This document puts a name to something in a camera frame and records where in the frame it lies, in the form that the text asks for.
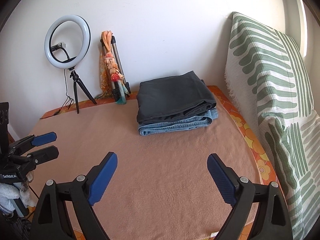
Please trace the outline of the green striped pillow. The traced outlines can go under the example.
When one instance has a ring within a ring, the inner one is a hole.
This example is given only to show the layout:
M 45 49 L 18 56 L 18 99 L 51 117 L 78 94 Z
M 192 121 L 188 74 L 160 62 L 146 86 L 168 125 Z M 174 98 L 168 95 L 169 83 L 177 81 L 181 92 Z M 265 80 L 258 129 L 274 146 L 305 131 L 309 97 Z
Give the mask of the green striped pillow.
M 283 120 L 268 115 L 259 125 L 271 156 L 292 225 L 293 239 L 304 239 L 319 218 L 319 115 Z

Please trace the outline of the green striped white cushion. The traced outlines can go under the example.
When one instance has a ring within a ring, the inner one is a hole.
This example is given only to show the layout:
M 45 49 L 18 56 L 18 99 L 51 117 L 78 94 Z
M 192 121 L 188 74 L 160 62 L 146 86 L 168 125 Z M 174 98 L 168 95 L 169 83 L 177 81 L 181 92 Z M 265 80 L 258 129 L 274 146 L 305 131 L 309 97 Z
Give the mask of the green striped white cushion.
M 281 114 L 287 120 L 316 111 L 294 39 L 238 12 L 232 14 L 226 76 L 232 96 L 262 146 L 259 125 L 268 115 Z

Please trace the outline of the black pants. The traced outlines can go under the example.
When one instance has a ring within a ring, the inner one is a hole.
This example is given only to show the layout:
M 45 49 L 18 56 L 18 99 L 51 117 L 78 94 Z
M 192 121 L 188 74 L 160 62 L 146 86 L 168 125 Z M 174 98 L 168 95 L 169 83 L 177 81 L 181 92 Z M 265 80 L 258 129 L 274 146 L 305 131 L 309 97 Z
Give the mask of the black pants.
M 137 102 L 140 125 L 180 121 L 216 106 L 212 92 L 193 71 L 141 82 Z

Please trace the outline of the folded blue jeans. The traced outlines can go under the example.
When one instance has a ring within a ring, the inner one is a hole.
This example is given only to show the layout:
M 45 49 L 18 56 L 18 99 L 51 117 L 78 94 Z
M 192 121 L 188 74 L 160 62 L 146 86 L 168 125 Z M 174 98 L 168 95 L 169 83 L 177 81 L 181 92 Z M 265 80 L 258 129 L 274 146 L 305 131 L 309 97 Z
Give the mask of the folded blue jeans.
M 213 120 L 218 118 L 218 116 L 219 114 L 215 107 L 211 110 L 208 110 L 206 113 L 195 115 L 179 121 L 139 125 L 138 131 L 141 136 L 178 131 L 189 131 L 192 129 L 209 126 L 213 122 Z

